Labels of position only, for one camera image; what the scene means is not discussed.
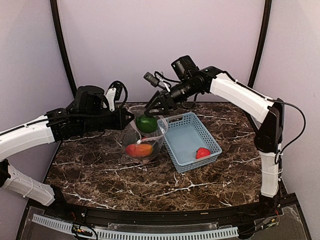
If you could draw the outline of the light blue plastic basket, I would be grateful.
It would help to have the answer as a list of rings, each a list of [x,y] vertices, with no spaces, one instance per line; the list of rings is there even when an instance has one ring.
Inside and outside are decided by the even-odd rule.
[[[184,173],[215,162],[222,153],[212,134],[193,112],[164,118],[168,130],[164,135],[167,152],[178,173]],[[199,148],[207,148],[211,155],[196,159]]]

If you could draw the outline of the red apple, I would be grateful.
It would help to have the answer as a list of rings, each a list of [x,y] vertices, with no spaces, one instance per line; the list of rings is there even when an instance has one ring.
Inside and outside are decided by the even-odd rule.
[[[200,147],[197,151],[196,151],[196,155],[195,155],[195,158],[198,160],[198,159],[201,159],[201,158],[204,158],[204,157],[207,157],[207,156],[210,156],[211,155],[211,151],[205,147]]]

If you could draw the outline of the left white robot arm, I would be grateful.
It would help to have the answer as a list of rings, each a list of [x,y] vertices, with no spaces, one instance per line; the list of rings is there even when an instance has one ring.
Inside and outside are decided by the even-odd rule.
[[[107,90],[98,86],[80,86],[74,100],[65,108],[48,111],[38,118],[0,133],[0,186],[32,199],[60,218],[67,218],[70,206],[64,202],[59,188],[43,184],[21,173],[8,157],[36,146],[58,143],[91,132],[124,130],[134,119],[125,108],[128,96],[116,106],[121,94],[128,94],[125,85],[116,80]]]

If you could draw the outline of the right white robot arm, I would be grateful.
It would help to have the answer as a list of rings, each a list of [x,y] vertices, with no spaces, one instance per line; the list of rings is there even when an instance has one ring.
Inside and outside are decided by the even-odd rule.
[[[177,104],[196,94],[213,94],[221,97],[251,115],[260,123],[254,138],[262,166],[261,195],[266,197],[255,205],[255,213],[266,217],[275,208],[271,199],[279,190],[279,164],[285,147],[282,145],[284,107],[281,99],[271,99],[234,79],[227,71],[214,66],[199,69],[197,66],[173,64],[180,83],[170,90],[157,91],[145,107],[148,117],[168,115]]]

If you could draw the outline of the clear zip top bag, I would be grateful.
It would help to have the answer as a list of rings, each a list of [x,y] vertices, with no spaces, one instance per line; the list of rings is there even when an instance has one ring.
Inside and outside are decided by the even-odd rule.
[[[144,114],[145,105],[133,105],[128,108],[129,112],[134,114],[134,120],[128,125],[126,134],[122,140],[122,157],[119,160],[120,164],[147,164],[157,157],[159,154],[165,134],[168,131],[168,123],[162,115],[157,115],[157,130],[152,133],[141,132],[136,126],[136,118]],[[133,157],[129,156],[125,149],[131,144],[150,144],[153,147],[153,151],[150,155],[145,157]]]

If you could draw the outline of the orange persimmon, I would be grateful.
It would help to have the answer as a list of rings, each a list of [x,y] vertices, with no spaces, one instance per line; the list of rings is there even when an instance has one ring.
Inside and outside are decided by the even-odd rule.
[[[148,143],[130,144],[125,148],[125,152],[131,157],[146,157],[153,152],[153,146]]]

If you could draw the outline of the green pepper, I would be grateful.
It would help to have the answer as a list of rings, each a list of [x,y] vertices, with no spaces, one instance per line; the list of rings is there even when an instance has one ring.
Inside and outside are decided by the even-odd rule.
[[[158,122],[155,117],[140,115],[135,119],[136,127],[143,133],[153,133],[158,128]]]

